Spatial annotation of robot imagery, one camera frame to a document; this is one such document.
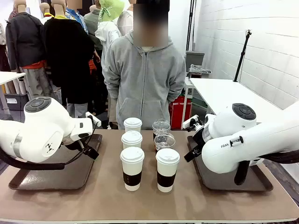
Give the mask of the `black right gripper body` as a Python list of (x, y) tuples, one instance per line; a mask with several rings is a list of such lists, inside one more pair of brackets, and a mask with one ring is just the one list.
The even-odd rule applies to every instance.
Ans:
[(197, 146), (196, 146), (196, 150), (198, 152), (202, 151), (203, 146), (205, 145), (205, 141), (203, 139), (203, 131), (204, 128), (201, 128), (200, 130), (198, 130), (194, 136), (193, 136), (193, 140), (196, 142)]

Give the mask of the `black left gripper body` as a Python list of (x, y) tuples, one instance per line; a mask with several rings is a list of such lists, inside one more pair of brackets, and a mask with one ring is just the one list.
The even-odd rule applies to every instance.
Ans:
[(84, 149), (84, 145), (83, 143), (81, 142), (81, 140), (77, 140), (71, 144), (64, 144), (64, 146), (69, 149), (69, 150), (72, 150), (72, 151), (75, 151), (75, 150), (78, 150), (78, 151), (82, 151)]

